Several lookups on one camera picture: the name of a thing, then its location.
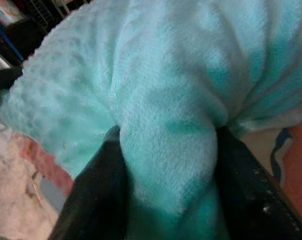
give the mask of fleece blanket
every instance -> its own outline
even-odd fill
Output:
[[[215,128],[270,126],[301,100],[302,0],[96,0],[0,94],[0,121],[73,177],[120,126],[127,239],[227,239]]]

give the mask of plush fabric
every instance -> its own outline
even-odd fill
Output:
[[[73,177],[119,125],[128,239],[227,239],[215,128],[240,134],[301,100],[302,0],[95,0],[1,94],[0,121]]]

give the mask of blue object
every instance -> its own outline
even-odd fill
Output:
[[[13,43],[9,40],[9,38],[6,36],[5,32],[3,31],[3,26],[0,23],[0,35],[6,41],[6,43],[11,47],[11,49],[14,51],[14,53],[17,55],[20,61],[24,61],[23,56],[20,54],[20,52],[16,49],[16,47],[13,45]]]
[[[275,159],[275,154],[278,150],[281,149],[281,147],[283,147],[283,145],[285,144],[285,141],[289,138],[290,139],[292,138],[289,130],[287,128],[283,128],[281,130],[281,132],[279,133],[279,135],[276,137],[275,146],[272,149],[272,152],[271,152],[271,155],[270,155],[270,162],[271,162],[272,172],[274,174],[274,178],[278,182],[280,182],[280,180],[281,180],[282,172],[281,172],[281,168],[280,168],[278,162]]]

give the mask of orange fabric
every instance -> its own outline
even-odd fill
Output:
[[[21,157],[34,164],[35,169],[68,194],[73,186],[71,176],[60,166],[55,164],[53,155],[44,152],[41,146],[29,138],[25,139],[21,150]]]
[[[289,129],[293,144],[284,157],[284,192],[302,216],[302,124]]]

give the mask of mint green blanket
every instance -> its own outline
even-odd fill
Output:
[[[302,101],[302,0],[95,0],[43,41],[0,121],[73,177],[119,125],[128,240],[228,239],[215,128]]]

